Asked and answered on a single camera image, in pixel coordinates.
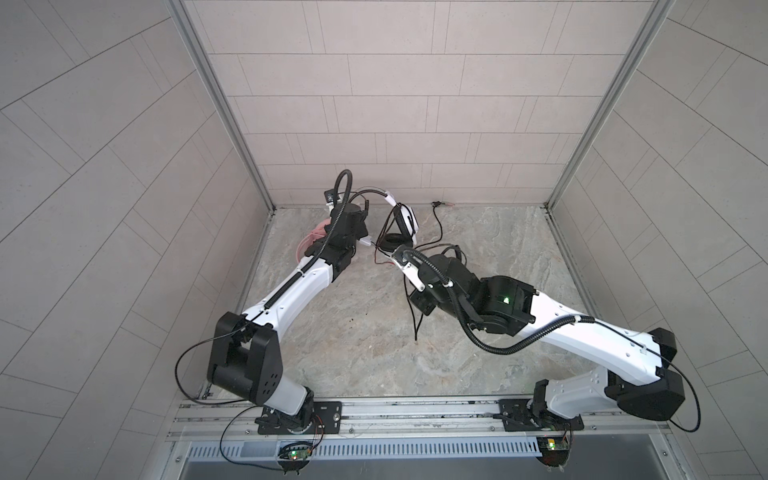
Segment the white black headphones with cable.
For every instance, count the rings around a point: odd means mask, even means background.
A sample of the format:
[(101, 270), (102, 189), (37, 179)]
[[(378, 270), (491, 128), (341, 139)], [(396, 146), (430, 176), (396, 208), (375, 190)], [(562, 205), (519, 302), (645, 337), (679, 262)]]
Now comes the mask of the white black headphones with cable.
[(379, 195), (392, 206), (392, 209), (384, 222), (384, 226), (381, 228), (373, 242), (373, 245), (375, 246), (375, 254), (381, 252), (386, 255), (391, 255), (400, 246), (411, 246), (418, 250), (427, 250), (441, 245), (444, 237), (444, 229), (442, 222), (437, 215), (437, 208), (440, 206), (453, 207), (452, 203), (444, 201), (433, 201), (431, 203), (432, 215), (439, 227), (439, 236), (436, 240), (418, 245), (417, 233), (419, 224), (411, 207), (402, 202), (397, 202), (388, 191), (378, 187), (363, 188), (360, 191), (354, 192), (350, 197), (350, 201), (354, 201), (358, 197), (363, 197), (365, 201), (364, 209), (368, 210), (369, 201), (365, 197), (366, 194)]

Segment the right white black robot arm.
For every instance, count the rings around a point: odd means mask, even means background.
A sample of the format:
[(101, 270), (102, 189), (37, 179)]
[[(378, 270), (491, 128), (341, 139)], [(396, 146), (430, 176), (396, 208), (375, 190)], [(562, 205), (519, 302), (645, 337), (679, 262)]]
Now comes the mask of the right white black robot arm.
[(515, 428), (570, 431), (584, 413), (617, 408), (650, 421), (669, 421), (694, 390), (673, 364), (674, 334), (619, 328), (564, 306), (532, 285), (508, 276), (478, 278), (462, 254), (425, 253), (401, 246), (393, 262), (414, 286), (410, 302), (423, 314), (454, 317), (476, 347), (510, 356), (545, 342), (593, 363), (586, 374), (540, 380), (533, 397), (509, 414)]

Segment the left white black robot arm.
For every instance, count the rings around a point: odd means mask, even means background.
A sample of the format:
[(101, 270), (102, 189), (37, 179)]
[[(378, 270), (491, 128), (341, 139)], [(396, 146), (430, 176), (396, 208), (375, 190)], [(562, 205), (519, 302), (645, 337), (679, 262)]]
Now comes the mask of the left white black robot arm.
[(322, 290), (348, 267), (367, 235), (368, 211), (351, 202), (353, 175), (344, 169), (328, 191), (330, 224), (305, 250), (293, 273), (241, 314), (225, 313), (212, 340), (207, 380), (256, 406), (274, 410), (278, 424), (306, 431), (314, 420), (314, 393), (283, 373), (280, 341)]

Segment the pink headphones with cable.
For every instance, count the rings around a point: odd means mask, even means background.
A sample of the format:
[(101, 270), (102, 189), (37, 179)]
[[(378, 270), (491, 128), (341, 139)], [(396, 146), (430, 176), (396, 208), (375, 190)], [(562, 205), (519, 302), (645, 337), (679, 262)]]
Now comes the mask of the pink headphones with cable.
[(327, 235), (327, 229), (331, 224), (331, 219), (318, 223), (298, 244), (295, 252), (296, 262), (300, 263), (304, 258), (306, 250), (317, 240), (322, 240)]

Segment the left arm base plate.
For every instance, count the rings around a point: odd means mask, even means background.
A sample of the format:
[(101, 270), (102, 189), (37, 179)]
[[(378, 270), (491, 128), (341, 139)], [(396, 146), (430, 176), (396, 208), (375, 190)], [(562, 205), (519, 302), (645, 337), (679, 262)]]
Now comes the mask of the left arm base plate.
[(312, 401), (302, 406), (296, 415), (264, 407), (255, 423), (259, 435), (337, 434), (342, 407), (339, 401)]

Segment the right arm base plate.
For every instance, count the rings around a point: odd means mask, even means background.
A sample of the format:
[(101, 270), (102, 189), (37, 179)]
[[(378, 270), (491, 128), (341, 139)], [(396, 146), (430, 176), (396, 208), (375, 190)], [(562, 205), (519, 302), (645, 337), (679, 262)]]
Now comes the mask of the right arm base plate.
[(571, 419), (549, 412), (533, 399), (501, 399), (498, 401), (499, 413), (494, 415), (503, 423), (506, 432), (527, 431), (581, 431), (584, 423), (580, 416)]

